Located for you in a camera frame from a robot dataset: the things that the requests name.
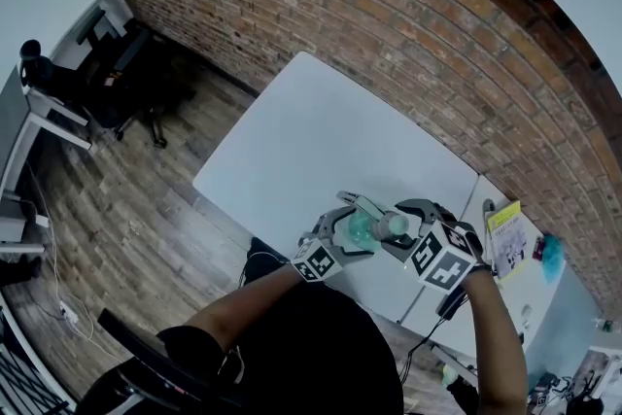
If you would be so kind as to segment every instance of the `black chair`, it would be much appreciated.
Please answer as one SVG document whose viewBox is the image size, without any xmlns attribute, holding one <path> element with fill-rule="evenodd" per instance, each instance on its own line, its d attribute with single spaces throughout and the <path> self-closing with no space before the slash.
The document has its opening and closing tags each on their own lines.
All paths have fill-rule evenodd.
<svg viewBox="0 0 622 415">
<path fill-rule="evenodd" d="M 22 84 L 77 112 L 84 110 L 103 128 L 113 129 L 117 140 L 134 117 L 142 115 L 154 145 L 165 148 L 159 116 L 182 99 L 192 99 L 193 91 L 167 78 L 172 70 L 170 47 L 150 29 L 133 23 L 123 37 L 106 33 L 98 39 L 95 25 L 104 15 L 97 9 L 79 33 L 76 42 L 88 40 L 92 50 L 76 71 L 41 56 L 36 40 L 24 43 L 19 52 Z"/>
</svg>

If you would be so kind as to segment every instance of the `yellow book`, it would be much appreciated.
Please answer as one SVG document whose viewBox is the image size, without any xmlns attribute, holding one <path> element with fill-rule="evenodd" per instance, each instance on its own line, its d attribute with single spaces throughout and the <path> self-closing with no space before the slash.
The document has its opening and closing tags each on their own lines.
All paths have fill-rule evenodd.
<svg viewBox="0 0 622 415">
<path fill-rule="evenodd" d="M 512 202 L 509 206 L 504 207 L 488 219 L 488 230 L 493 231 L 498 226 L 503 225 L 508 220 L 514 218 L 521 212 L 521 201 Z"/>
</svg>

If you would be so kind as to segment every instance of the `wooden floor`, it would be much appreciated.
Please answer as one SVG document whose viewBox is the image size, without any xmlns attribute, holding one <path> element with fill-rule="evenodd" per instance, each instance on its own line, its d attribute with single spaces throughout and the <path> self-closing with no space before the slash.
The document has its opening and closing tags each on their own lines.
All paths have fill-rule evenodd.
<svg viewBox="0 0 622 415">
<path fill-rule="evenodd" d="M 189 59 L 179 56 L 174 63 L 175 78 L 196 96 L 162 120 L 165 150 L 154 148 L 136 122 L 121 142 L 92 129 L 89 152 L 48 136 L 33 164 L 52 214 L 59 296 L 80 315 L 86 335 L 88 316 L 95 320 L 104 307 L 157 332 L 237 287 L 250 234 L 191 182 L 253 97 Z M 80 398 L 117 361 L 58 320 L 52 245 L 47 248 L 41 278 L 8 286 L 5 295 L 42 359 Z M 418 337 L 374 319 L 401 365 Z M 114 357 L 127 358 L 97 325 L 92 338 Z M 404 395 L 418 400 L 414 410 L 460 413 L 440 386 L 434 357 L 417 352 L 413 363 Z"/>
</svg>

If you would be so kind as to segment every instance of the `white table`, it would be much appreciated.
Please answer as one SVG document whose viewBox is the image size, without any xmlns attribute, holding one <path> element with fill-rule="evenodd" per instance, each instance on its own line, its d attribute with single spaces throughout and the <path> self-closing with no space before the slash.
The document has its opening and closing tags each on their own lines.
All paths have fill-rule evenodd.
<svg viewBox="0 0 622 415">
<path fill-rule="evenodd" d="M 231 129 L 194 187 L 285 256 L 339 190 L 388 206 L 433 199 L 460 217 L 477 174 L 391 106 L 301 52 Z M 422 289 L 379 252 L 329 282 L 392 321 Z"/>
<path fill-rule="evenodd" d="M 493 200 L 497 209 L 509 203 L 509 200 L 500 190 L 493 186 L 486 177 L 480 176 L 462 216 L 462 221 L 473 225 L 481 241 L 484 241 L 486 237 L 488 238 L 487 248 L 490 250 L 491 240 L 490 236 L 486 235 L 482 214 L 482 206 L 486 199 Z M 564 267 L 553 282 L 549 284 L 545 281 L 540 261 L 531 258 L 536 239 L 541 236 L 541 233 L 525 215 L 520 214 L 519 216 L 523 218 L 529 259 L 500 283 L 500 290 L 514 326 L 519 332 L 525 333 L 523 349 L 527 350 L 536 336 L 539 325 L 542 323 L 557 291 Z M 402 324 L 408 329 L 427 335 L 438 320 L 438 317 L 432 314 L 431 310 L 438 307 L 441 299 L 442 295 L 439 293 L 425 289 Z M 526 305 L 532 308 L 528 329 L 523 328 L 524 320 L 522 318 L 523 308 Z M 465 303 L 451 321 L 440 326 L 434 333 L 432 340 L 474 359 L 475 335 L 470 303 Z"/>
</svg>

